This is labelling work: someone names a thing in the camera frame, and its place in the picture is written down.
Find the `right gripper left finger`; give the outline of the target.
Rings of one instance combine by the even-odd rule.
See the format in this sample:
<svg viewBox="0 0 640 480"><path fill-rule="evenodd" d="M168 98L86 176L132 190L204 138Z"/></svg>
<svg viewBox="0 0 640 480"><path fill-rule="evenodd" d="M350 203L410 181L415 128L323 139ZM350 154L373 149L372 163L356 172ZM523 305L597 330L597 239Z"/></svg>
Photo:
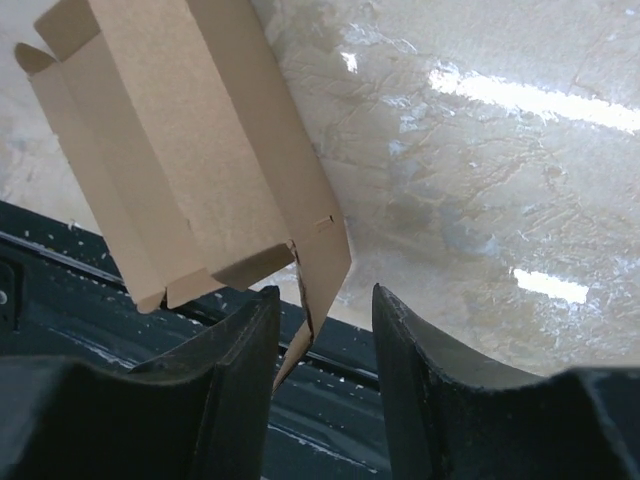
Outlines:
<svg viewBox="0 0 640 480"><path fill-rule="evenodd" d="M266 287L126 373L65 356L1 361L5 479L257 479L278 357Z"/></svg>

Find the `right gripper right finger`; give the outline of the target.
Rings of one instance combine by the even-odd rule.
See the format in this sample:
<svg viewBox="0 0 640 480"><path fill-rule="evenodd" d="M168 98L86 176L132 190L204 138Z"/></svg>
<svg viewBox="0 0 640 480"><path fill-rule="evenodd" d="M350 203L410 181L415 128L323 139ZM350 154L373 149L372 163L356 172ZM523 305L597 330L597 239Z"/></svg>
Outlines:
<svg viewBox="0 0 640 480"><path fill-rule="evenodd" d="M635 479L639 371L538 376L428 323L389 289L372 327L396 479Z"/></svg>

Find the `brown cardboard box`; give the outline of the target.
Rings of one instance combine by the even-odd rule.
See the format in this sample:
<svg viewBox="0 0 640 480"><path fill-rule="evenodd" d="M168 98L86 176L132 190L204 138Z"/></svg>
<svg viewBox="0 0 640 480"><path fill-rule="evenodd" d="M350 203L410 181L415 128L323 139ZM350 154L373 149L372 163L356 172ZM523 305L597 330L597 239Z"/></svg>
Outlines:
<svg viewBox="0 0 640 480"><path fill-rule="evenodd" d="M142 313L288 265L316 340L351 265L344 217L248 1L60 1L18 43L49 126Z"/></svg>

